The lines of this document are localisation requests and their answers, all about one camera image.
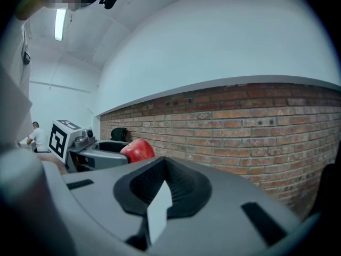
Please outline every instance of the red apple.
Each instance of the red apple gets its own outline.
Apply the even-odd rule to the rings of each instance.
[[[144,139],[134,140],[124,147],[120,153],[129,156],[130,163],[155,157],[153,148]]]

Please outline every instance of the red brick wall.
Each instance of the red brick wall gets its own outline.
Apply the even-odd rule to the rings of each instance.
[[[191,91],[101,116],[101,139],[127,127],[158,155],[241,174],[301,217],[341,138],[341,94],[294,84]]]

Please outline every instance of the person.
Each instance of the person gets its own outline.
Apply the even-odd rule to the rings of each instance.
[[[35,141],[38,152],[47,151],[44,130],[39,127],[39,124],[37,122],[33,122],[32,125],[34,131],[31,135],[28,136],[26,141],[27,145],[30,145],[32,141]]]

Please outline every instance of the ceiling light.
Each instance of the ceiling light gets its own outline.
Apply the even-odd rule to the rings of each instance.
[[[64,33],[64,23],[67,8],[57,9],[57,13],[55,15],[55,28],[54,28],[54,38],[58,41],[63,40],[63,33]]]

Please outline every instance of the white wall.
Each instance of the white wall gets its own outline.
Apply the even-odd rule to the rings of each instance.
[[[251,82],[339,88],[332,45],[298,0],[181,0],[141,24],[105,65],[96,114],[165,94]]]
[[[30,43],[29,51],[32,121],[40,124],[47,137],[54,119],[68,119],[82,127],[92,126],[100,71],[41,45]]]

